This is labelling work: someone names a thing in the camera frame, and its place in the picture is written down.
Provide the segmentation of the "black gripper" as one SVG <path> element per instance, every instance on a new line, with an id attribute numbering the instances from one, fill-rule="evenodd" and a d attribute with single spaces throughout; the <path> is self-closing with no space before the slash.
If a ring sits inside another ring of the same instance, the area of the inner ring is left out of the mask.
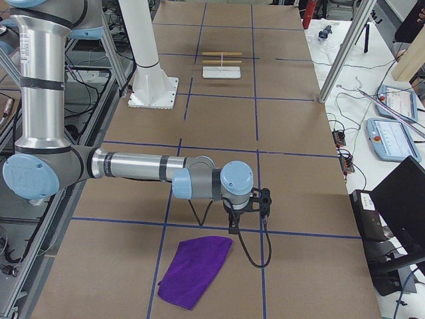
<path id="1" fill-rule="evenodd" d="M 231 235 L 239 235 L 240 234 L 240 228 L 239 228 L 239 222 L 240 217 L 242 214 L 246 213 L 247 210 L 245 209 L 235 209 L 232 202 L 226 198 L 222 198 L 223 207 L 225 211 L 228 213 L 228 233 Z"/>

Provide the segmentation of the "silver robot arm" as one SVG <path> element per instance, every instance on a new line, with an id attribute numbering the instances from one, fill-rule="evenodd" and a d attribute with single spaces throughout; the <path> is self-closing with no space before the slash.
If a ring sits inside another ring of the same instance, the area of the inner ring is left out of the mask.
<path id="1" fill-rule="evenodd" d="M 99 1 L 11 1 L 19 28 L 23 134 L 3 166 L 7 186 L 36 200 L 86 179 L 121 177 L 170 183 L 176 198 L 222 201 L 229 231 L 253 211 L 258 195 L 253 173 L 242 161 L 222 168 L 205 156 L 182 158 L 106 152 L 74 146 L 64 136 L 65 40 L 103 35 Z"/>

